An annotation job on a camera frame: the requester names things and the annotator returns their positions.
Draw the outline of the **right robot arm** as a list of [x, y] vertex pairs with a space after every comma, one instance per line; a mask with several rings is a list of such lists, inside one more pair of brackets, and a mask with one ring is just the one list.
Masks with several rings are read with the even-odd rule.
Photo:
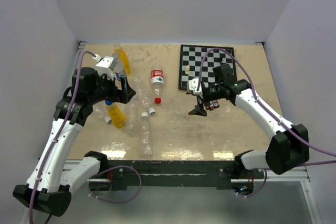
[[243, 110], [270, 140], [265, 151], [246, 151], [235, 156], [231, 175], [246, 178], [253, 169], [265, 168], [281, 175], [304, 164], [310, 158], [308, 130], [282, 118], [252, 89], [245, 79], [237, 81], [228, 64], [214, 69], [215, 81], [205, 86], [194, 78], [187, 83], [187, 92], [196, 96], [197, 105], [190, 115], [206, 116], [204, 105], [226, 99]]

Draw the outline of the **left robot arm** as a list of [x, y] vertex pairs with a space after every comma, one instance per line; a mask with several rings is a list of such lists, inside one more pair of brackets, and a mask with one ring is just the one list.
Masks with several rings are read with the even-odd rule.
[[109, 165], [105, 154], [89, 151], [80, 164], [66, 176], [64, 165], [93, 105], [101, 101], [127, 104], [135, 95], [127, 78], [121, 77], [121, 88], [115, 79], [99, 75], [90, 67], [76, 69], [62, 99], [57, 103], [49, 139], [33, 173], [23, 185], [14, 188], [13, 196], [29, 209], [60, 217], [69, 207], [76, 190], [90, 177], [103, 178]]

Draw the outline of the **yellow tea bottle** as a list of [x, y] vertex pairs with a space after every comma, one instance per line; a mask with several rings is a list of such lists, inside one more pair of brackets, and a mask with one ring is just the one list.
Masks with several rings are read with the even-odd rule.
[[119, 54], [124, 65], [125, 72], [129, 75], [131, 72], [130, 63], [124, 49], [120, 46], [120, 44], [114, 44], [114, 52]]

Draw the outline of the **blue cap Pepsi bottle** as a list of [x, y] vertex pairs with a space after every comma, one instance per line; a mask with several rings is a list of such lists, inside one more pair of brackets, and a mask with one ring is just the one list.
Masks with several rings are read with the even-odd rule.
[[125, 69], [124, 69], [124, 64], [121, 60], [120, 54], [114, 53], [112, 55], [112, 58], [113, 58], [113, 63], [112, 63], [113, 71], [116, 75], [117, 80], [121, 81], [121, 77], [127, 76]]

